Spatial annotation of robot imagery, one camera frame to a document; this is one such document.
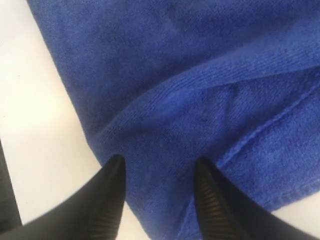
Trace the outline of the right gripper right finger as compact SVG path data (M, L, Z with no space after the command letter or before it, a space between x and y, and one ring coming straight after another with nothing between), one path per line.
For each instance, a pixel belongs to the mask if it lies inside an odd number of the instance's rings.
M195 163L194 202L204 240L313 240L263 209L205 157Z

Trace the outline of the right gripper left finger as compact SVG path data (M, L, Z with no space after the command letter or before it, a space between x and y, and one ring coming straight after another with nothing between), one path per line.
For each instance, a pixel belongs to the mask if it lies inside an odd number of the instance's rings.
M2 240L115 240L126 196L126 163L116 154L81 189Z

